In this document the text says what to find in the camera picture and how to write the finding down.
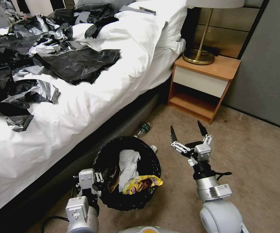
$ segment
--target white duvet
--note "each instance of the white duvet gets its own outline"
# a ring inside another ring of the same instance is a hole
[[[121,50],[121,58],[94,84],[73,86],[49,75],[28,74],[25,78],[59,88],[58,104],[31,104],[34,118],[20,133],[0,115],[0,208],[121,108],[168,78],[156,81],[146,76],[165,20],[132,11],[116,17],[119,21],[103,27],[96,40],[84,38],[89,24],[73,28],[75,40],[96,50]]]

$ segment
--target white tissue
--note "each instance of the white tissue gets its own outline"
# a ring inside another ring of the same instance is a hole
[[[119,192],[123,190],[125,184],[132,178],[139,175],[137,172],[137,161],[140,159],[140,154],[134,150],[122,150],[120,152],[120,181],[118,183]]]

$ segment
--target lamp stem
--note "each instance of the lamp stem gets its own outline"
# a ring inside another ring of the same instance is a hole
[[[199,45],[199,49],[197,51],[197,55],[196,55],[195,60],[199,60],[199,58],[201,56],[203,43],[204,43],[205,36],[206,36],[206,33],[207,33],[207,29],[208,29],[208,25],[209,25],[209,22],[210,22],[210,19],[211,19],[212,11],[213,11],[213,8],[210,8],[209,13],[208,13],[208,17],[207,17],[207,21],[206,21],[206,25],[205,25],[205,29],[204,29],[204,32],[203,32],[202,41],[201,41],[201,44]]]

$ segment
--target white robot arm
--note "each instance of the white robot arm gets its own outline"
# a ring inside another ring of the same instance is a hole
[[[70,198],[65,208],[69,219],[68,233],[97,233],[99,230],[99,206],[97,203],[101,191],[94,189],[94,184],[104,180],[101,173],[93,169],[82,170],[78,174],[80,189],[75,198]]]
[[[227,183],[218,182],[223,175],[232,173],[219,173],[211,169],[209,157],[213,137],[208,135],[207,130],[199,121],[198,125],[204,137],[202,142],[193,142],[185,146],[178,143],[171,126],[171,146],[183,156],[188,157],[188,163],[194,169],[193,178],[197,184],[197,193],[203,202],[203,208],[200,211],[201,221],[208,233],[249,233],[236,206],[224,200],[232,195],[230,186]]]

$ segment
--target mesh trash can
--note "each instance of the mesh trash can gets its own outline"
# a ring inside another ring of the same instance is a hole
[[[118,185],[112,193],[108,189],[108,184],[113,181],[114,170],[120,160],[122,150],[134,150],[139,152],[141,159],[137,162],[139,175],[155,175],[160,178],[161,168],[154,151],[142,140],[131,137],[118,137],[106,143],[96,155],[93,168],[95,172],[100,172],[104,179],[99,190],[102,191],[101,200],[109,208],[116,210],[142,209],[151,200],[158,186],[150,187],[133,195],[124,195],[118,191]]]

